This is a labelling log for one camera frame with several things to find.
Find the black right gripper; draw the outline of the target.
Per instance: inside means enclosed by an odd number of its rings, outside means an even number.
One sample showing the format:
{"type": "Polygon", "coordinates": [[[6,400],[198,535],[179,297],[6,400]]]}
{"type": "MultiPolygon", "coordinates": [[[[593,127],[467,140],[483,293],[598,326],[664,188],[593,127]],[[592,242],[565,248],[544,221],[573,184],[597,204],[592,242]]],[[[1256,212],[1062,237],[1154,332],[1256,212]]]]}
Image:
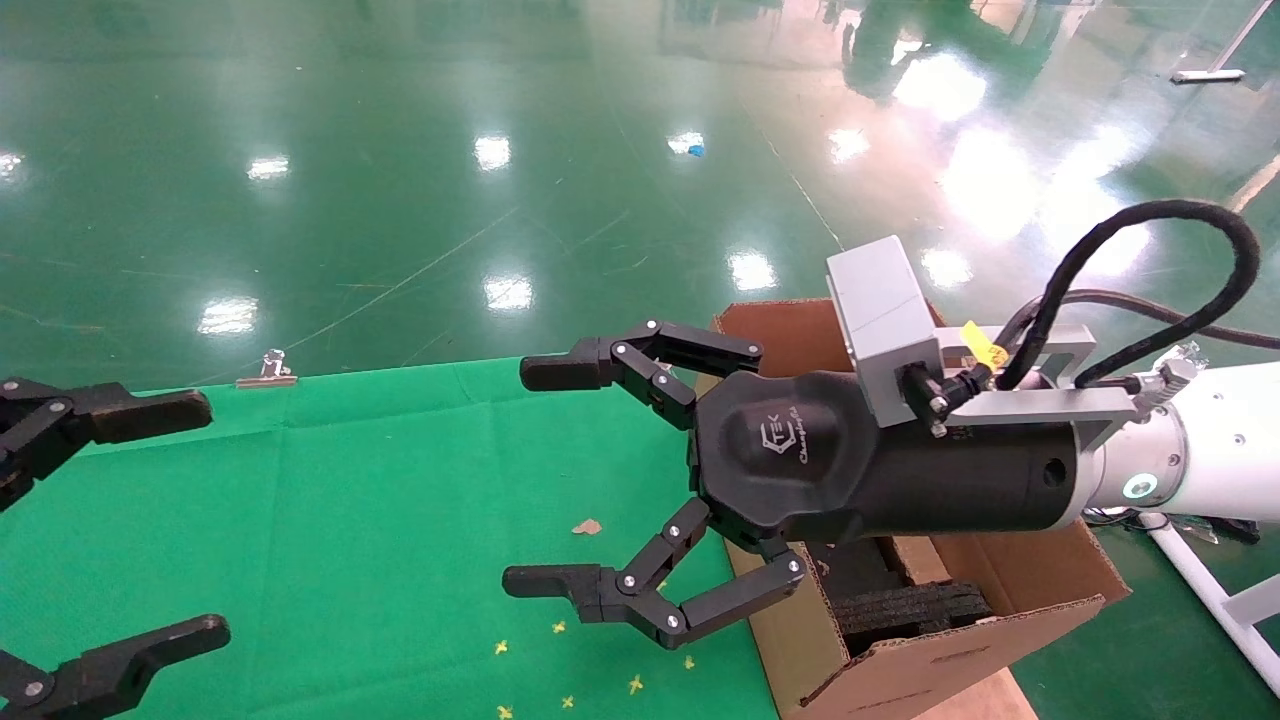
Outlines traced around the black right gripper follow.
{"type": "Polygon", "coordinates": [[[1068,423],[978,425],[943,437],[920,420],[881,427],[854,373],[767,378],[750,373],[762,359],[755,341],[657,320],[581,338],[566,354],[522,357],[527,391],[618,386],[675,429],[692,429],[703,500],[690,498],[622,569],[509,566],[503,591],[566,598],[581,623],[625,623],[677,650],[790,597],[806,575],[796,552],[769,539],[760,568],[671,602],[660,583],[713,525],[746,547],[768,538],[842,544],[1044,530],[1066,520],[1078,469],[1068,423]],[[724,379],[698,400],[673,368],[724,379]]]}

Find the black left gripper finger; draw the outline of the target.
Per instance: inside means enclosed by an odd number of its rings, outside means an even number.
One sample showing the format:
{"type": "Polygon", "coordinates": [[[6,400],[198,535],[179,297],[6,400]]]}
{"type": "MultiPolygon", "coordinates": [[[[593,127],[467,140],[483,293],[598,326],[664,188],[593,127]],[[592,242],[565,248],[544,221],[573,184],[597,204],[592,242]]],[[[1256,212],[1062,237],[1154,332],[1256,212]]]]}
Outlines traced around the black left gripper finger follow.
{"type": "Polygon", "coordinates": [[[1,387],[1,510],[24,498],[88,445],[122,445],[202,429],[205,393],[136,396],[119,383],[77,388],[12,377],[1,387]]]}
{"type": "Polygon", "coordinates": [[[136,708],[164,667],[225,647],[230,626],[201,615],[83,652],[51,671],[1,652],[3,719],[108,719],[136,708]]]}

